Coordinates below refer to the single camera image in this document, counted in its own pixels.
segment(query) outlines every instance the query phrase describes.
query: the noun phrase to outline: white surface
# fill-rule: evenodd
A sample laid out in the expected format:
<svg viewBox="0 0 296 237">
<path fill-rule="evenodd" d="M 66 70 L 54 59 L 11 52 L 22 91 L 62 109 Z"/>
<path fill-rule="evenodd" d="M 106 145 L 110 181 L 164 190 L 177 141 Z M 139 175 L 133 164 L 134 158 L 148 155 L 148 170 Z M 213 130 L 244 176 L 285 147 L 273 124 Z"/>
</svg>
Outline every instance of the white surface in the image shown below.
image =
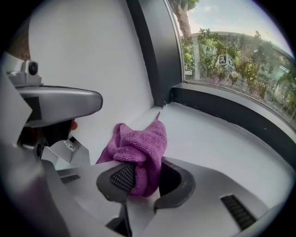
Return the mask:
<svg viewBox="0 0 296 237">
<path fill-rule="evenodd" d="M 128 197 L 126 206 L 133 236 L 139 236 L 155 215 L 154 203 L 160 198 L 159 189 L 150 197 Z"/>
<path fill-rule="evenodd" d="M 71 164 L 69 164 L 67 161 L 59 157 L 55 164 L 55 169 L 60 170 L 60 169 L 66 169 L 66 168 L 71 168 Z"/>
<path fill-rule="evenodd" d="M 175 103 L 163 110 L 152 108 L 128 125 L 143 130 L 159 110 L 168 139 L 164 156 L 221 171 L 269 208 L 285 201 L 295 173 L 262 140 L 225 120 Z"/>
<path fill-rule="evenodd" d="M 72 155 L 70 167 L 75 168 L 89 166 L 90 160 L 88 149 L 82 146 L 78 141 L 75 141 L 73 144 L 76 148 L 76 151 Z"/>
<path fill-rule="evenodd" d="M 59 158 L 59 156 L 57 156 L 55 153 L 53 153 L 49 149 L 49 147 L 45 147 L 44 150 L 43 150 L 41 159 L 46 160 L 46 161 L 50 161 L 51 163 L 53 163 L 54 166 L 56 166 L 58 160 L 60 160 L 61 158 Z"/>
<path fill-rule="evenodd" d="M 122 0 L 54 0 L 36 10 L 29 27 L 31 58 L 47 85 L 102 94 L 103 108 L 77 119 L 73 136 L 94 164 L 116 123 L 153 106 L 136 30 Z"/>
<path fill-rule="evenodd" d="M 48 147 L 48 149 L 51 150 L 56 156 L 62 158 L 63 160 L 67 161 L 68 164 L 70 164 L 72 150 L 70 150 L 64 142 L 65 141 L 58 141 L 51 147 Z"/>
<path fill-rule="evenodd" d="M 16 144 L 32 109 L 0 70 L 0 142 Z"/>
<path fill-rule="evenodd" d="M 18 59 L 6 52 L 2 54 L 2 57 L 0 60 L 1 69 L 4 73 L 10 72 L 10 71 L 20 71 L 23 62 L 24 62 L 23 60 Z"/>
</svg>

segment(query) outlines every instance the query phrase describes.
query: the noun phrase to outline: glass pane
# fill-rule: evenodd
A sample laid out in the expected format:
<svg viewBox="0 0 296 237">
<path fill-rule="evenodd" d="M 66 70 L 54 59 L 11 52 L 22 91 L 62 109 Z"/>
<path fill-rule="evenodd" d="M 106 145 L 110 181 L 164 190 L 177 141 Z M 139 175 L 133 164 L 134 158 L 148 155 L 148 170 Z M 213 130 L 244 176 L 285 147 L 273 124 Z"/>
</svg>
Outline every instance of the glass pane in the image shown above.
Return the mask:
<svg viewBox="0 0 296 237">
<path fill-rule="evenodd" d="M 296 70 L 283 35 L 251 0 L 168 0 L 181 38 L 185 80 L 265 104 L 296 128 Z"/>
</svg>

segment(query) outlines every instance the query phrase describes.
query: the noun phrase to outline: purple towel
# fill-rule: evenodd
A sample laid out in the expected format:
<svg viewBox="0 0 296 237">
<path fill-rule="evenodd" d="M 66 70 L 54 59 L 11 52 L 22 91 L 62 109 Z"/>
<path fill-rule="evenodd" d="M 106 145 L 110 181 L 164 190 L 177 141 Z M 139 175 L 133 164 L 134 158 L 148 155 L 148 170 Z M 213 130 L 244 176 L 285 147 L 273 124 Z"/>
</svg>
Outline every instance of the purple towel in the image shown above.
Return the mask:
<svg viewBox="0 0 296 237">
<path fill-rule="evenodd" d="M 113 160 L 137 162 L 132 196 L 149 197 L 159 184 L 161 158 L 167 148 L 166 128 L 158 120 L 159 114 L 143 131 L 134 131 L 126 124 L 116 124 L 110 142 L 96 163 Z"/>
</svg>

